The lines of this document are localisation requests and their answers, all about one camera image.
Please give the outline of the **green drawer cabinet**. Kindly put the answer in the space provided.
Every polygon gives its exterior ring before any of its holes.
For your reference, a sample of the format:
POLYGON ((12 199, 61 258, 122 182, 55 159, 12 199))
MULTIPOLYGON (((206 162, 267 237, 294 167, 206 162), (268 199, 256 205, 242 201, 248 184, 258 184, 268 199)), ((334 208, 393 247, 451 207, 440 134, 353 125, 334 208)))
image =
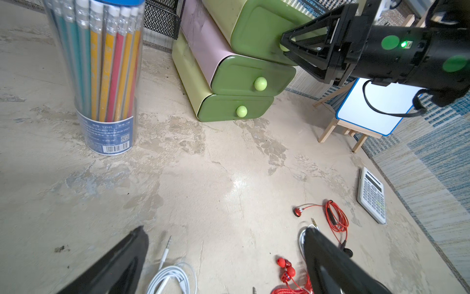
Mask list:
POLYGON ((186 1, 172 57, 197 119, 264 115, 296 75, 280 39, 311 20, 290 1, 186 1))

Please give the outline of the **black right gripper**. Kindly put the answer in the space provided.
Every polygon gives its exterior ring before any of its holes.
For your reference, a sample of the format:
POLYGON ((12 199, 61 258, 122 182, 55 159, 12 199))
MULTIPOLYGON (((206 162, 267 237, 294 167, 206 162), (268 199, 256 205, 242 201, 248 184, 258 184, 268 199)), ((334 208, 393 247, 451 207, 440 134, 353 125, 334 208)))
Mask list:
MULTIPOLYGON (((283 33, 284 55, 321 83, 343 83, 352 44, 346 35, 357 9, 357 4, 345 4, 283 33)), ((437 66, 428 56, 434 37, 431 29, 374 25, 351 75, 384 86, 440 86, 437 66)))

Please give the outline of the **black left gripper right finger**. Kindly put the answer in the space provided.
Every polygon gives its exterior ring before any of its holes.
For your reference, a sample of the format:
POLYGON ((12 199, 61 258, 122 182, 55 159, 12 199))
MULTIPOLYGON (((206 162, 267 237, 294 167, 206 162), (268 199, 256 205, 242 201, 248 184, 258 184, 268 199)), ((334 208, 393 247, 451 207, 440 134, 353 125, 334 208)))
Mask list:
POLYGON ((308 275, 315 294, 388 294, 390 292, 313 227, 305 230, 303 249, 308 275))

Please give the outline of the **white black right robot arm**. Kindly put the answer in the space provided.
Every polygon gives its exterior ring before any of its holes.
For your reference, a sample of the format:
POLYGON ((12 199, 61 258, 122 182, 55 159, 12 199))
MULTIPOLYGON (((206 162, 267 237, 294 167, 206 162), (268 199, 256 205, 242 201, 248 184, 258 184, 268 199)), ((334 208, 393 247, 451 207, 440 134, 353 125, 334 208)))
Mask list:
POLYGON ((445 107, 470 89, 470 4, 435 1, 425 26, 379 26, 385 1, 345 4, 283 33, 286 57, 319 82, 415 86, 445 107))

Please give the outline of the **red earphones with round buds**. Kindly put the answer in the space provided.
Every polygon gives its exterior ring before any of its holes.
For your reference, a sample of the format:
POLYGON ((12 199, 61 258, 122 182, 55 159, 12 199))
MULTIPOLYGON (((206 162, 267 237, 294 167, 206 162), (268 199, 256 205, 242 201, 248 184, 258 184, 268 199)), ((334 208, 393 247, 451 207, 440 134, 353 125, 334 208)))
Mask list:
POLYGON ((307 278, 307 282, 304 286, 300 286, 296 281, 296 270, 293 268, 292 263, 283 258, 279 257, 276 260, 278 266, 282 269, 280 276, 281 282, 285 285, 284 287, 278 287, 274 289, 272 294, 312 294, 312 284, 310 278, 307 278))

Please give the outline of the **red earphones with metal buds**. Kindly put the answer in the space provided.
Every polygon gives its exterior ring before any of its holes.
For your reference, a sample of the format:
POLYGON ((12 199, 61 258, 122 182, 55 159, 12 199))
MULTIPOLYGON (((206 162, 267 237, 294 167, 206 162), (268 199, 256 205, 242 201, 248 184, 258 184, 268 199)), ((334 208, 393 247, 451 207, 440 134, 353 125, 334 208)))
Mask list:
POLYGON ((335 239, 338 242, 339 250, 344 252, 349 258, 352 258, 353 251, 346 247, 350 222, 344 211, 333 200, 325 200, 321 205, 306 203, 294 207, 293 213, 297 218, 299 218, 306 209, 314 207, 322 208, 330 231, 334 234, 335 239))

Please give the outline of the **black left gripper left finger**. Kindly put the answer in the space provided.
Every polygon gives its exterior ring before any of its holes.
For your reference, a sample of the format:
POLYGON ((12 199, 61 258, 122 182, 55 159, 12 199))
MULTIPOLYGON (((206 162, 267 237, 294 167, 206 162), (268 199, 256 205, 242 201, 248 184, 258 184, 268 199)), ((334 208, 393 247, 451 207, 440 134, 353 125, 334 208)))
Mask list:
POLYGON ((134 294, 149 247, 144 227, 132 230, 61 294, 134 294))

